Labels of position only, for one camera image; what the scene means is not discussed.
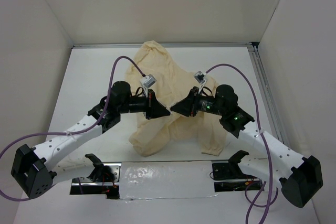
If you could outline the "cream yellow jacket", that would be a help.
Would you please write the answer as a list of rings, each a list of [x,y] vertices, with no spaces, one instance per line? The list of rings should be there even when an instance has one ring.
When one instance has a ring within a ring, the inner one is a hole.
[[[156,83],[152,87],[157,100],[167,108],[185,98],[197,86],[191,72],[180,68],[169,52],[156,41],[142,44],[134,56],[135,65],[125,73],[125,81],[135,90],[140,85],[142,70],[152,74]],[[138,114],[137,130],[129,142],[141,156],[151,156],[161,151],[170,141],[198,140],[203,154],[218,156],[225,146],[227,131],[220,125],[219,116],[199,112],[195,117],[185,117],[172,112],[170,116],[145,119]]]

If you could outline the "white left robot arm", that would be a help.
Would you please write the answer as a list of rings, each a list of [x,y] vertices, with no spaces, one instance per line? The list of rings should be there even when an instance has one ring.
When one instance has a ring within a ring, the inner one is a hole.
[[[29,199],[41,196],[60,178],[56,168],[64,157],[110,130],[126,113],[143,113],[147,120],[170,115],[152,89],[144,89],[142,95],[133,95],[127,82],[117,81],[107,97],[68,130],[34,147],[20,146],[15,153],[11,175]]]

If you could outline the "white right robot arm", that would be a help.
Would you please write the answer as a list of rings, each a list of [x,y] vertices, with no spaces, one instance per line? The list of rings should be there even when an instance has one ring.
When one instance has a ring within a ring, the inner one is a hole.
[[[195,116],[197,112],[219,115],[219,122],[227,132],[270,158],[262,162],[247,151],[238,151],[229,165],[233,177],[240,178],[244,174],[258,177],[280,189],[298,208],[304,207],[323,186],[320,161],[295,152],[259,129],[254,118],[238,106],[238,96],[229,85],[219,85],[214,96],[202,95],[198,87],[193,87],[171,110],[183,116]]]

